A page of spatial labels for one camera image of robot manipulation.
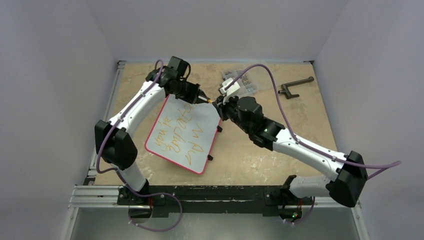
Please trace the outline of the pink framed whiteboard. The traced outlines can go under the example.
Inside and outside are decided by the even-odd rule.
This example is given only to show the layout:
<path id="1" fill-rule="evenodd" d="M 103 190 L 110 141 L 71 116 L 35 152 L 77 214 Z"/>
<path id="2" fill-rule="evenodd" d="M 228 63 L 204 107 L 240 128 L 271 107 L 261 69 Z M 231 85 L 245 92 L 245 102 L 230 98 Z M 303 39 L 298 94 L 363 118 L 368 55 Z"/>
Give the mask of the pink framed whiteboard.
<path id="1" fill-rule="evenodd" d="M 145 149 L 196 174 L 205 170 L 220 117 L 210 103 L 166 98 L 144 144 Z"/>

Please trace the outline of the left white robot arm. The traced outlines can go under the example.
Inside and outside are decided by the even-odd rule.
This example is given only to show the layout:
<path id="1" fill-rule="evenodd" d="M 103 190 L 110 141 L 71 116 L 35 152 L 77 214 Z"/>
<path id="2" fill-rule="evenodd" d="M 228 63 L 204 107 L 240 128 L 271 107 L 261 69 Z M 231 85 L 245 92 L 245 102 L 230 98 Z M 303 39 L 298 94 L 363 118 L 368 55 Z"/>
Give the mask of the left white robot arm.
<path id="1" fill-rule="evenodd" d="M 133 136 L 150 112 L 169 95 L 189 104 L 208 103 L 209 98 L 198 83 L 188 81 L 191 65 L 176 56 L 167 64 L 159 59 L 140 90 L 115 116 L 99 120 L 94 126 L 96 172 L 115 172 L 130 193 L 142 205 L 153 197 L 149 181 L 137 166 L 138 149 Z"/>

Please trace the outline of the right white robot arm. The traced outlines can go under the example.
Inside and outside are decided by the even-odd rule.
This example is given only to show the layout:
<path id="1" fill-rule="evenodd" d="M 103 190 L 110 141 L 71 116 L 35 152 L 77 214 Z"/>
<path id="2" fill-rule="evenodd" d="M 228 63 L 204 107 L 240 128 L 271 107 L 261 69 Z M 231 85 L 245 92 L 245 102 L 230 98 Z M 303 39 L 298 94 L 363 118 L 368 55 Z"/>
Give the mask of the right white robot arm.
<path id="1" fill-rule="evenodd" d="M 292 136 L 288 127 L 263 114 L 254 97 L 230 97 L 227 102 L 219 96 L 212 105 L 223 120 L 231 120 L 258 147 L 288 155 L 322 176 L 294 176 L 287 180 L 280 196 L 288 204 L 304 197 L 331 197 L 335 202 L 353 208 L 368 180 L 361 154 L 329 150 L 298 135 Z"/>

